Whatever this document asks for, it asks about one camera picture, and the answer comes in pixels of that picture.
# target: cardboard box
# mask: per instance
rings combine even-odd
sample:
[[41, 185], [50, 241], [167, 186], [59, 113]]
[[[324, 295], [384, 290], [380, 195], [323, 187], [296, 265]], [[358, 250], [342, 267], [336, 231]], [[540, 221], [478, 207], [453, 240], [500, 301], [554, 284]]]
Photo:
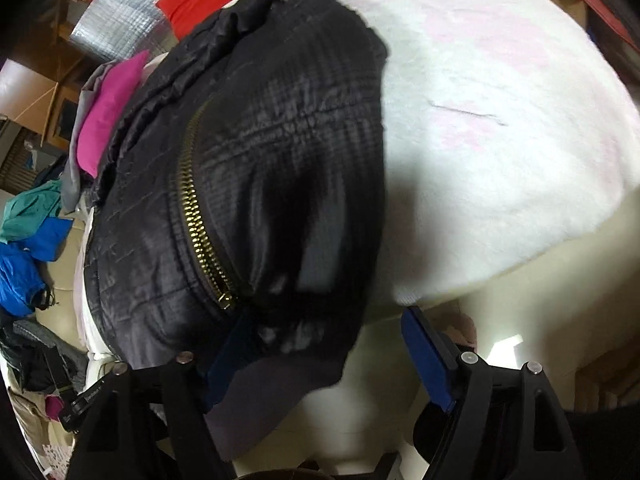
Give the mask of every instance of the cardboard box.
[[582, 0], [551, 0], [571, 16], [582, 28], [587, 28], [587, 4]]

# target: pink cloth item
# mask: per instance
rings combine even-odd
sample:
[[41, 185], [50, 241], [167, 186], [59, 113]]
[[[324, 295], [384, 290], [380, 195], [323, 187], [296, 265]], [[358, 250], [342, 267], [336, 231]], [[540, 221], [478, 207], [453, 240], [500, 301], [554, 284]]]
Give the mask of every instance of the pink cloth item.
[[60, 420], [60, 412], [65, 407], [65, 403], [57, 396], [48, 396], [44, 399], [44, 411], [51, 420]]
[[148, 51], [114, 66], [105, 76], [98, 97], [78, 135], [78, 166], [92, 177], [98, 175], [102, 152], [125, 105], [140, 83]]

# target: zipper pull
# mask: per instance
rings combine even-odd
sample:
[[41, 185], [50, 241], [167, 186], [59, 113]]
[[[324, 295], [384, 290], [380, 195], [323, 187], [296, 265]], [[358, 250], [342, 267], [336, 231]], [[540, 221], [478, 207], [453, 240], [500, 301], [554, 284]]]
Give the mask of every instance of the zipper pull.
[[229, 292], [225, 292], [222, 296], [218, 298], [218, 305], [222, 310], [233, 308], [235, 304], [236, 304], [236, 301]]

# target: blue jacket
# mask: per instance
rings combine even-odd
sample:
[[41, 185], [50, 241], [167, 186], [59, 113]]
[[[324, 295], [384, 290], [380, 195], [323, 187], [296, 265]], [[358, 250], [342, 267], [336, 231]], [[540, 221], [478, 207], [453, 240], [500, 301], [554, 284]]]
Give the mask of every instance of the blue jacket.
[[48, 217], [36, 234], [19, 242], [0, 244], [0, 305], [17, 317], [33, 313], [33, 297], [44, 290], [35, 260], [52, 262], [72, 221]]
[[33, 314], [33, 297], [44, 288], [29, 252], [0, 244], [0, 305], [14, 316], [28, 316]]

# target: gray fabric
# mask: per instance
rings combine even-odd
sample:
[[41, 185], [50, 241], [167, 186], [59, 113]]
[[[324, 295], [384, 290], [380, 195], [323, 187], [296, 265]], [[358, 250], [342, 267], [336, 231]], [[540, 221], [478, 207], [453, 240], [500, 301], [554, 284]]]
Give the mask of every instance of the gray fabric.
[[110, 61], [100, 65], [95, 69], [95, 72], [91, 74], [91, 77], [87, 80], [80, 91], [78, 113], [76, 114], [76, 122], [74, 123], [74, 129], [71, 132], [71, 143], [69, 144], [69, 158], [66, 162], [65, 169], [60, 176], [60, 180], [62, 181], [62, 186], [60, 187], [60, 201], [62, 202], [62, 209], [65, 213], [75, 211], [76, 205], [78, 205], [78, 200], [80, 200], [82, 185], [80, 169], [78, 167], [78, 157], [76, 156], [80, 130], [82, 129], [84, 120], [89, 114], [89, 110], [91, 110], [94, 105], [94, 101], [100, 91], [104, 77], [109, 73], [109, 70], [116, 65], [116, 63], [117, 61]]
[[86, 368], [89, 361], [84, 352], [74, 348], [69, 343], [62, 341], [47, 327], [31, 319], [19, 319], [14, 321], [14, 333], [35, 342], [42, 343], [48, 348], [56, 347], [60, 357], [65, 361], [71, 361], [76, 368], [75, 375], [69, 377], [76, 392], [82, 392], [86, 383]]
[[340, 358], [281, 355], [236, 372], [225, 398], [205, 415], [220, 458], [234, 460], [247, 453], [306, 394], [337, 383], [343, 367]]
[[150, 59], [175, 45], [171, 24], [158, 0], [93, 0], [71, 33], [70, 41], [103, 60], [128, 59], [143, 50]]

